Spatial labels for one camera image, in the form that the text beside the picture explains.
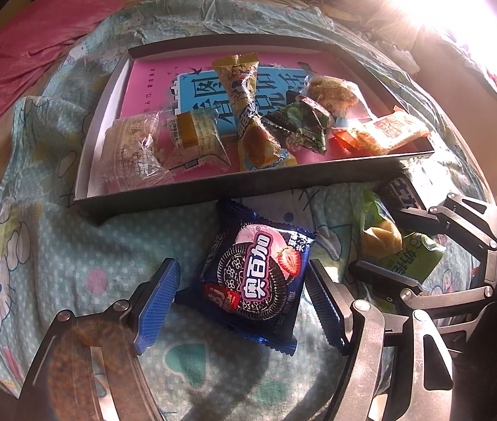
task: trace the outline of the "red label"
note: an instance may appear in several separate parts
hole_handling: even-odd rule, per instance
[[[204,285],[204,297],[211,302],[215,302],[228,313],[236,311],[239,300],[241,300],[241,295],[238,292],[215,283],[206,283]]]

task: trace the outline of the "light green package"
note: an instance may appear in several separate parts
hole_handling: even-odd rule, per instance
[[[431,274],[445,252],[444,246],[417,232],[403,237],[402,247],[398,253],[379,259],[378,264],[420,283]]]

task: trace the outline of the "teal fabric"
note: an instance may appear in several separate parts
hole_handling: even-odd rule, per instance
[[[435,155],[407,165],[428,205],[450,189],[484,199],[480,180],[438,107],[404,72],[317,9],[233,0],[140,3],[107,18],[71,50],[40,96],[22,98],[15,106],[12,157],[0,186],[1,387],[19,394],[56,312],[102,311],[129,297],[168,256],[181,264],[181,288],[191,283],[217,231],[215,204],[122,215],[95,226],[73,204],[77,165],[102,90],[128,47],[244,32],[343,46],[432,129]],[[243,202],[269,219],[317,230],[312,256],[336,278],[355,254],[355,217],[364,187],[314,187]],[[449,242],[426,287],[465,289],[474,263]],[[310,419],[328,402],[345,361],[326,343],[306,292],[294,333],[299,344],[288,357],[173,305],[159,341],[141,364],[169,421]]]

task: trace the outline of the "blue gripper pad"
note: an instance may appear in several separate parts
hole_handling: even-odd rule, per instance
[[[137,315],[134,339],[137,354],[143,354],[156,342],[179,285],[180,265],[177,260],[166,258],[132,310],[132,315]]]
[[[346,338],[342,333],[344,328],[343,320],[336,312],[319,280],[319,276],[311,265],[307,267],[307,272],[305,273],[305,287],[319,317],[326,341],[342,353],[347,345]]]

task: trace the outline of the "pink dot print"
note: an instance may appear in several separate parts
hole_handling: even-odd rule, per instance
[[[94,268],[87,274],[85,283],[92,294],[102,294],[107,289],[107,275],[102,269]]]

